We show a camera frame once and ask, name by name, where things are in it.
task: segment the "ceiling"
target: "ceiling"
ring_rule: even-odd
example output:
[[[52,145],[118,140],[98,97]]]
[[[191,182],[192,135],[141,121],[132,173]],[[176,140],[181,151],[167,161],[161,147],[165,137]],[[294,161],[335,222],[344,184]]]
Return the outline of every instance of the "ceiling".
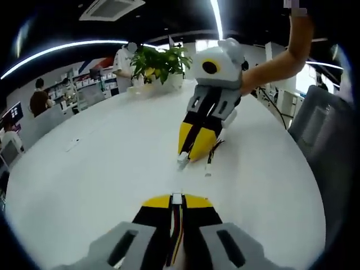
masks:
[[[158,45],[166,43],[158,37],[177,33],[175,41],[193,42],[196,39],[217,39],[217,25],[210,0],[144,0],[146,4],[121,17],[116,22],[79,21],[93,0],[6,1],[1,25],[3,53],[0,72],[45,49],[75,41],[95,39],[129,40]],[[235,37],[245,44],[265,45],[269,41],[287,45],[289,18],[282,8],[283,0],[218,0],[224,37]],[[324,38],[316,32],[315,38]],[[332,44],[314,42],[310,57],[333,63]],[[60,66],[98,57],[113,56],[119,45],[103,44],[66,49],[42,56],[24,65],[0,81],[1,98],[28,81]],[[334,82],[340,72],[329,69]]]

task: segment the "air conditioner vent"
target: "air conditioner vent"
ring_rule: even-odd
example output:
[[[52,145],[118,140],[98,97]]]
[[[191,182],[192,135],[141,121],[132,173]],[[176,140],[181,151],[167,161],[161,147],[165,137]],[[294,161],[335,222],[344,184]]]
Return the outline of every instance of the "air conditioner vent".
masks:
[[[144,5],[142,0],[95,0],[82,14],[80,21],[116,21]]]

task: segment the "potted plant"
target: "potted plant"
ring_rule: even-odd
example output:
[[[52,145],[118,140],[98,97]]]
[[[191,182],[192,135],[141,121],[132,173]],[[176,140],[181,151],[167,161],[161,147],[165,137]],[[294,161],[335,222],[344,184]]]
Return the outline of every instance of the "potted plant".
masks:
[[[154,48],[143,47],[135,53],[131,65],[135,67],[133,78],[142,75],[145,83],[153,84],[155,88],[177,89],[182,84],[183,65],[190,69],[192,59],[183,56],[185,48],[172,47],[169,50],[157,51]]]

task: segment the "table surface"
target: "table surface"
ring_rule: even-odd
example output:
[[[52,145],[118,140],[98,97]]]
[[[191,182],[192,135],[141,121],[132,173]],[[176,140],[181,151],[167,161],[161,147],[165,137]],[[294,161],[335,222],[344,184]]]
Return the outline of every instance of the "table surface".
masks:
[[[215,152],[177,171],[179,126],[194,82],[134,100],[120,94],[62,123],[12,169],[8,220],[41,267],[74,263],[145,200],[171,192],[207,197],[223,222],[259,241],[279,266],[307,269],[325,245],[321,195],[305,157],[252,96],[237,107]]]

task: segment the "green leaves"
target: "green leaves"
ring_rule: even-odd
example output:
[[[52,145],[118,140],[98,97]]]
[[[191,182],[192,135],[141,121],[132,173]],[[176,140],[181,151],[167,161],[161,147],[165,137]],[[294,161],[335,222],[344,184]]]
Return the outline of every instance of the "green leaves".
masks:
[[[186,48],[172,47],[165,52],[158,52],[154,48],[143,47],[139,50],[131,60],[131,65],[135,66],[133,78],[139,78],[143,75],[146,81],[151,81],[146,77],[146,70],[149,68],[155,69],[155,78],[160,78],[162,84],[166,82],[169,74],[182,74],[183,64],[190,69],[192,59],[184,57],[183,53]]]

